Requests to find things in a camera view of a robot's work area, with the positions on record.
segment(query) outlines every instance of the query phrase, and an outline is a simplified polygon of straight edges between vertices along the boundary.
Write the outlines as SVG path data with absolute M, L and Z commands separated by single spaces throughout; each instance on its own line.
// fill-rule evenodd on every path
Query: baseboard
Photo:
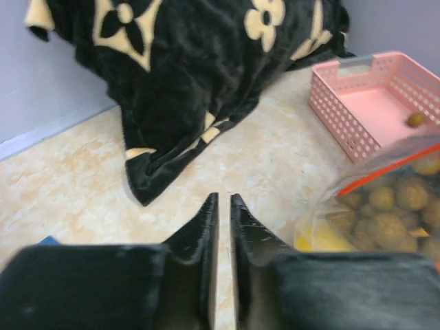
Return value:
M 32 131 L 18 135 L 10 140 L 6 140 L 0 144 L 0 161 L 12 157 L 17 153 L 23 152 L 24 150 L 29 149 L 46 139 L 58 135 L 59 133 L 70 129 L 81 122 L 84 122 L 112 108 L 114 108 L 114 106 L 99 111 L 76 112 L 55 122 L 37 127 Z

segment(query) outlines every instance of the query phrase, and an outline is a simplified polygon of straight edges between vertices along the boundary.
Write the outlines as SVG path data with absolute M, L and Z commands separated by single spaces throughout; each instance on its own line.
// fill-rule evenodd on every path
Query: blue object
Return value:
M 60 245 L 60 242 L 58 242 L 52 236 L 48 236 L 45 239 L 43 239 L 40 243 L 37 243 L 37 245 Z

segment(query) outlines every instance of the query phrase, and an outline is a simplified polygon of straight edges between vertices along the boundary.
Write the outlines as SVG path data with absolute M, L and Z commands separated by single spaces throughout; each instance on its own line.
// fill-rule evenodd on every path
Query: floor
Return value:
M 220 193 L 217 329 L 234 329 L 229 198 L 287 242 L 292 222 L 349 163 L 307 105 L 310 69 L 287 73 L 148 207 L 124 176 L 119 109 L 0 163 L 0 268 L 48 235 L 61 243 L 161 242 Z

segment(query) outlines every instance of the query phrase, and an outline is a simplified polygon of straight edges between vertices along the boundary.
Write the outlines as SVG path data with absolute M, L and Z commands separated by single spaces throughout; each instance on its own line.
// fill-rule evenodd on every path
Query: cream flower pattern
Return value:
M 255 9 L 245 15 L 245 29 L 252 40 L 261 39 L 263 51 L 268 53 L 275 44 L 276 26 L 284 21 L 284 0 L 252 0 Z
M 301 44 L 296 52 L 294 52 L 290 58 L 291 60 L 296 61 L 300 58 L 306 57 L 317 50 L 321 45 L 330 41 L 332 34 L 328 30 L 323 30 L 323 25 L 324 13 L 322 10 L 322 2 L 321 0 L 315 0 L 310 37 Z

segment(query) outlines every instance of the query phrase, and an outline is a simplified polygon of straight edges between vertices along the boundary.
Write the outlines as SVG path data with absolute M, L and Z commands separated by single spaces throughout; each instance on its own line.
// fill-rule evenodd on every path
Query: plastic bag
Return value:
M 295 223 L 303 252 L 418 252 L 440 261 L 440 132 L 356 164 Z

